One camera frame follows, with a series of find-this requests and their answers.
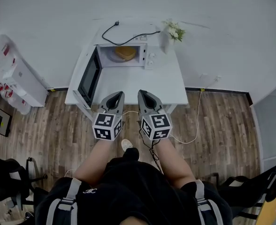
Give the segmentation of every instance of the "black chair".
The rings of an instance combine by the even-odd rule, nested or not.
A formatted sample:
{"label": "black chair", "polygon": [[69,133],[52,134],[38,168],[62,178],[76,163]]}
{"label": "black chair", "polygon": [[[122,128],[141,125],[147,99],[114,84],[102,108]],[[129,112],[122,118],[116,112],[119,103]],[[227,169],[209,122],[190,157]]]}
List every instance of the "black chair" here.
{"label": "black chair", "polygon": [[14,159],[0,159],[0,201],[11,197],[12,200],[7,203],[9,209],[17,205],[22,210],[23,204],[34,205],[33,201],[26,200],[30,195],[30,190],[35,191],[31,183],[47,179],[47,175],[36,179],[29,178],[29,162],[31,161],[32,158],[29,157],[24,169]]}
{"label": "black chair", "polygon": [[271,190],[268,189],[276,175],[276,166],[252,179],[245,176],[230,177],[222,185],[219,185],[218,173],[213,175],[216,177],[218,193],[231,207],[233,218],[241,216],[256,220],[257,215],[246,213],[244,210],[251,207],[261,207],[262,203],[258,203],[258,201],[264,194],[267,194],[267,198],[268,196],[270,198],[276,197],[275,195],[269,195]]}
{"label": "black chair", "polygon": [[37,206],[47,197],[48,192],[39,188],[35,187],[34,191],[34,213],[25,213],[24,222],[20,223],[19,225],[35,225],[35,212]]}

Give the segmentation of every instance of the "yellow object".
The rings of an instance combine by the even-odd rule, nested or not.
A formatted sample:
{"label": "yellow object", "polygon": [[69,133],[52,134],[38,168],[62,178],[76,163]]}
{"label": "yellow object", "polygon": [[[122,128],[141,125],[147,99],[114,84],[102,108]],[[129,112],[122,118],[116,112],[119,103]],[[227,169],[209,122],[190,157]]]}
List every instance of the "yellow object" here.
{"label": "yellow object", "polygon": [[115,48],[115,53],[118,57],[129,61],[135,57],[136,49],[129,46],[120,46]]}
{"label": "yellow object", "polygon": [[276,198],[271,202],[265,201],[258,215],[256,225],[273,224],[276,219]]}

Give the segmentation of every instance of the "black shirt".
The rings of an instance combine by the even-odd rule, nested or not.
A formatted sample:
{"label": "black shirt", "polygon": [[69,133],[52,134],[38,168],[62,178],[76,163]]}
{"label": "black shirt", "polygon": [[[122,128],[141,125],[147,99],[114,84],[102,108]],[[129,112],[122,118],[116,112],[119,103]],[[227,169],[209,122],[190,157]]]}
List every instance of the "black shirt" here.
{"label": "black shirt", "polygon": [[[59,179],[48,197],[37,207],[37,225],[46,224],[51,202],[67,195],[71,180]],[[195,192],[195,182],[177,189],[150,164],[122,162],[106,169],[99,185],[90,187],[82,182],[76,198],[77,222],[79,225],[119,225],[133,216],[150,225],[198,225],[200,218]],[[224,225],[232,224],[228,204],[208,184],[205,184],[205,198],[218,205]],[[212,219],[205,221],[206,224],[215,224],[214,214]]]}

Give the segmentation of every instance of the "backpack strap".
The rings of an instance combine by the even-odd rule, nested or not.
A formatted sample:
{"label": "backpack strap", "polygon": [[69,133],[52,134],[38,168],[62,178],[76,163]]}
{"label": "backpack strap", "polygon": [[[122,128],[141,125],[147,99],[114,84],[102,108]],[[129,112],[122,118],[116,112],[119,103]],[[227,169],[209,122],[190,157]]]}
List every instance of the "backpack strap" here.
{"label": "backpack strap", "polygon": [[56,209],[66,211],[70,216],[70,224],[77,225],[77,202],[76,195],[79,191],[82,182],[73,178],[67,193],[67,196],[60,199],[55,199],[49,206],[46,225],[53,225],[54,213]]}
{"label": "backpack strap", "polygon": [[201,225],[205,225],[205,220],[204,220],[202,211],[204,212],[208,210],[212,210],[214,212],[217,225],[223,225],[222,215],[219,211],[217,204],[210,199],[208,200],[205,199],[204,184],[202,183],[201,180],[196,180],[195,183],[196,183],[195,198],[198,201],[198,210],[199,210],[199,218],[200,218]]}

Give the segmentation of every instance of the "black power cord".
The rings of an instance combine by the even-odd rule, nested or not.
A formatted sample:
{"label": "black power cord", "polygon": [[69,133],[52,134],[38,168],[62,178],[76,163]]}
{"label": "black power cord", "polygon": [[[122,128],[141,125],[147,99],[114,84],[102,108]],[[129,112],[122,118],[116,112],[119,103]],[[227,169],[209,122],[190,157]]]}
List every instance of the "black power cord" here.
{"label": "black power cord", "polygon": [[[114,25],[113,25],[112,27],[118,26],[118,25],[119,25],[119,21],[115,22]],[[124,44],[130,42],[131,40],[133,40],[134,38],[139,37],[139,36],[142,36],[142,35],[153,35],[153,34],[155,34],[155,33],[160,33],[160,32],[161,32],[161,31],[156,31],[156,32],[153,32],[153,33],[141,33],[141,34],[139,34],[139,35],[136,35],[136,36],[132,37],[131,39],[129,39],[128,41],[126,41],[126,42],[124,42],[124,43],[117,44],[117,43],[113,43],[112,41],[110,41],[109,39],[106,39],[106,38],[104,37],[105,33],[108,32],[112,27],[108,28],[108,29],[101,35],[101,37],[102,37],[103,39],[105,39],[106,41],[108,41],[108,42],[110,42],[110,43],[112,43],[112,44],[114,44],[114,45],[116,45],[116,46],[124,45]]]}
{"label": "black power cord", "polygon": [[158,162],[157,162],[157,161],[159,161],[159,157],[158,157],[158,155],[157,155],[157,154],[154,152],[154,150],[153,150],[154,145],[158,144],[158,143],[160,142],[160,140],[159,140],[157,143],[155,143],[155,144],[154,144],[153,141],[152,141],[152,146],[150,147],[150,146],[146,145],[146,143],[144,142],[143,136],[142,136],[142,134],[141,134],[141,129],[139,130],[139,134],[140,134],[140,136],[141,136],[141,138],[142,138],[143,144],[149,149],[149,152],[151,153],[151,155],[152,155],[152,157],[153,157],[153,161],[156,163],[156,165],[157,165],[159,171],[160,171],[161,173],[163,173],[162,169],[160,168],[160,166],[159,166],[159,164],[158,164]]}

